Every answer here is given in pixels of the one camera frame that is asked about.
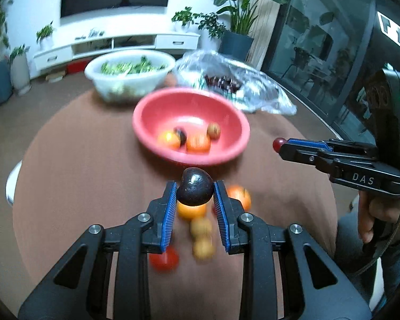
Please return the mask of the person's right hand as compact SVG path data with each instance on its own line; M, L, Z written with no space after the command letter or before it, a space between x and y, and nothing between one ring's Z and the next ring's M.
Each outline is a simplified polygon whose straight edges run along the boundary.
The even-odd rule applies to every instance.
M362 242L369 243L374 237L373 226L377 220L395 224L400 215L400 199L373 198L365 191L359 192L358 234ZM395 241L400 240L400 225L395 233Z

